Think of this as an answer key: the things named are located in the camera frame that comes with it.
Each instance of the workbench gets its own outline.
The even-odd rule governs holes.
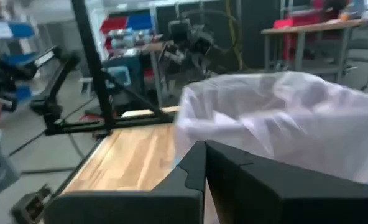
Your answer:
[[[162,108],[165,112],[178,107]],[[151,114],[128,111],[124,117]],[[116,129],[90,152],[59,193],[80,190],[151,190],[171,171],[174,125]]]
[[[297,42],[296,42],[296,52],[295,52],[295,59],[293,65],[291,65],[291,70],[296,71],[303,71],[313,74],[319,73],[337,73],[336,75],[336,82],[340,82],[340,78],[342,76],[342,72],[345,66],[345,58],[347,55],[347,47],[348,42],[351,38],[351,32],[354,27],[361,25],[364,21],[361,19],[354,19],[350,21],[339,21],[339,22],[323,22],[319,24],[311,24],[305,26],[296,26],[296,27],[286,27],[286,28],[279,28],[279,29],[264,29],[262,30],[262,34],[265,37],[265,45],[264,45],[264,57],[265,57],[265,70],[268,71],[270,67],[270,36],[271,35],[285,35],[285,34],[297,34]],[[339,61],[335,65],[327,66],[323,70],[321,67],[323,65],[315,64],[314,60],[310,60],[305,62],[304,67],[311,68],[309,70],[303,69],[303,53],[305,49],[305,36],[307,33],[310,32],[317,32],[317,41],[321,40],[322,31],[326,30],[336,30],[342,29],[342,39],[340,43],[340,51],[339,51]]]

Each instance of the black metal frame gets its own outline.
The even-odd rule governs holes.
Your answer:
[[[76,22],[78,24],[83,49],[85,51],[87,65],[90,74],[93,77],[94,90],[98,97],[99,105],[101,108],[101,117],[103,118],[103,121],[66,123],[60,117],[61,111],[55,110],[55,108],[58,108],[56,102],[58,90],[60,89],[68,73],[73,70],[73,64],[75,63],[72,58],[68,57],[65,59],[65,64],[60,70],[60,74],[58,74],[56,81],[51,83],[50,91],[46,93],[48,94],[47,98],[44,99],[45,104],[43,109],[43,116],[47,126],[45,135],[93,132],[100,130],[105,130],[106,134],[109,134],[112,129],[116,128],[128,128],[133,126],[145,126],[151,124],[173,122],[173,113],[167,114],[163,112],[160,108],[154,106],[140,94],[137,94],[130,88],[125,87],[115,81],[115,79],[110,74],[106,73],[103,70],[99,55],[96,51],[96,46],[94,44],[85,1],[71,0],[71,3],[73,11],[75,13]],[[106,80],[109,80],[112,84],[114,84],[116,89],[118,89],[119,91],[123,91],[131,98],[141,102],[145,108],[151,110],[154,113],[149,115],[131,116],[128,118],[115,119],[113,116],[111,103],[109,102],[109,93],[107,92],[105,84]]]

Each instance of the yellow cable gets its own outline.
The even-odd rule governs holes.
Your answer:
[[[226,13],[229,15],[229,16],[232,16],[231,15],[231,3],[229,2],[230,0],[225,0],[226,2]],[[232,41],[232,44],[235,43],[236,41],[236,35],[235,35],[235,30],[234,30],[234,23],[232,20],[228,20],[228,26],[229,26],[229,32],[231,34],[231,41]],[[239,69],[242,70],[243,68],[243,65],[244,65],[244,62],[243,62],[243,59],[241,57],[241,53],[239,53],[239,50],[238,50],[238,44],[239,44],[239,41],[237,43],[237,45],[234,47],[234,53],[238,59],[238,63],[239,63]]]

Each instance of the trash bin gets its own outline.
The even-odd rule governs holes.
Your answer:
[[[301,72],[192,83],[175,123],[177,160],[198,140],[368,183],[368,94]],[[210,200],[205,223],[216,223]]]

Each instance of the desk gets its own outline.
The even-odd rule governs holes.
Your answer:
[[[163,108],[166,112],[178,107]],[[123,116],[150,114],[128,111]],[[116,129],[92,153],[63,189],[151,190],[171,171],[174,160],[174,125]]]
[[[288,27],[281,29],[264,29],[262,30],[262,34],[265,35],[265,47],[264,47],[264,57],[265,57],[265,69],[269,70],[269,62],[270,62],[270,35],[277,34],[298,34],[297,43],[296,43],[296,54],[295,54],[295,63],[294,70],[302,71],[303,68],[303,52],[305,48],[305,36],[307,32],[321,32],[326,30],[335,30],[342,29],[342,41],[340,46],[339,53],[339,62],[338,66],[334,69],[337,69],[336,81],[339,82],[341,78],[341,73],[344,69],[344,61],[347,55],[347,46],[348,42],[351,38],[352,28],[357,27],[363,23],[361,19],[355,19],[344,22],[324,22],[320,24],[311,24],[305,26],[296,26],[296,27]]]

